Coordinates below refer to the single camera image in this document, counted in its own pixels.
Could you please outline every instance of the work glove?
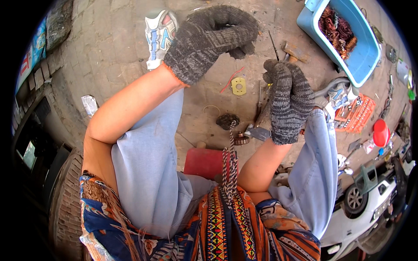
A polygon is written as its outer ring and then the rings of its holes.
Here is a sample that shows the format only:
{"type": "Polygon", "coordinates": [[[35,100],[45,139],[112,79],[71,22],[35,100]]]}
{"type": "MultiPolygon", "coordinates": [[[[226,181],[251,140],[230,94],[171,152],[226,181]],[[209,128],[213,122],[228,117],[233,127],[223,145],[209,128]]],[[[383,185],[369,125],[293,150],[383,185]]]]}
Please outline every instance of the work glove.
{"type": "Polygon", "coordinates": [[[315,104],[314,93],[301,69],[288,62],[264,62],[263,79],[270,89],[271,139],[276,145],[292,144],[315,104]]]}
{"type": "Polygon", "coordinates": [[[185,85],[196,83],[225,52],[243,59],[254,52],[258,22],[238,8],[219,5],[188,15],[176,32],[164,63],[185,85]]]}

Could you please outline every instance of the white car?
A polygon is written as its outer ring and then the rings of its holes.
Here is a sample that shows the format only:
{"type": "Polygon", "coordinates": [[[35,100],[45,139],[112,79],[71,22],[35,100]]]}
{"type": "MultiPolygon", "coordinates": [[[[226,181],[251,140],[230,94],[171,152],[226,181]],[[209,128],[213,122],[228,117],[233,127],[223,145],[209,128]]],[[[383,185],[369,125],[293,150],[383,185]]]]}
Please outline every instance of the white car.
{"type": "Polygon", "coordinates": [[[359,195],[355,184],[345,193],[344,201],[337,202],[321,242],[321,260],[337,260],[359,246],[356,239],[376,226],[380,215],[396,195],[395,171],[388,170],[377,179],[371,191],[359,195]]]}

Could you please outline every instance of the red wire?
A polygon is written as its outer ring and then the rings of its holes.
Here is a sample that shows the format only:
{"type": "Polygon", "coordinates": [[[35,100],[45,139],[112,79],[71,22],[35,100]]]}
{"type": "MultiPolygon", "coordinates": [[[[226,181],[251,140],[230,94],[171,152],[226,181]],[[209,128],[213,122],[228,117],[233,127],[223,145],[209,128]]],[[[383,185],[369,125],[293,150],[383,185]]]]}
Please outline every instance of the red wire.
{"type": "Polygon", "coordinates": [[[242,69],[244,69],[244,66],[243,66],[240,70],[238,70],[238,71],[234,72],[234,74],[231,76],[231,78],[229,79],[228,83],[227,83],[227,84],[226,84],[226,86],[222,89],[222,91],[220,91],[220,93],[222,93],[223,91],[225,91],[225,89],[226,89],[226,88],[229,86],[229,84],[231,83],[232,78],[235,76],[235,74],[237,74],[237,73],[239,73],[240,71],[242,71],[242,69]]]}

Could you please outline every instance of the metal ring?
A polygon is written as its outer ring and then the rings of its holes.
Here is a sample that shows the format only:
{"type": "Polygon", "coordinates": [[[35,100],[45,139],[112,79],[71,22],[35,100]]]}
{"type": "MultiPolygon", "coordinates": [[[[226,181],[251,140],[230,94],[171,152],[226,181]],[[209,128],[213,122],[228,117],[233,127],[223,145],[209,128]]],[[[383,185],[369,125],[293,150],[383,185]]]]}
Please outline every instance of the metal ring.
{"type": "Polygon", "coordinates": [[[219,112],[218,116],[216,116],[214,118],[209,117],[208,115],[206,115],[206,117],[208,117],[209,119],[216,119],[217,117],[221,116],[221,110],[218,107],[216,107],[215,105],[206,105],[205,107],[203,107],[203,110],[202,110],[203,114],[205,113],[205,110],[206,110],[207,107],[215,107],[216,109],[218,109],[218,112],[219,112]]]}

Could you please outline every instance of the blue plastic tub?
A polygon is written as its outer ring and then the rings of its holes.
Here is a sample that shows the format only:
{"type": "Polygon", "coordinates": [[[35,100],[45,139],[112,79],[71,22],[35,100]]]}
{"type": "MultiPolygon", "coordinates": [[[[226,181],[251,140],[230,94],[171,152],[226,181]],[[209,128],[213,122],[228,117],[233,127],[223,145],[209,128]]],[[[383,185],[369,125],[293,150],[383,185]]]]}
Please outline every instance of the blue plastic tub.
{"type": "Polygon", "coordinates": [[[345,71],[354,87],[361,87],[369,78],[379,61],[380,49],[369,24],[352,0],[305,0],[305,7],[296,23],[345,71]],[[319,18],[328,3],[340,17],[347,20],[358,40],[357,46],[345,61],[318,27],[319,18]]]}

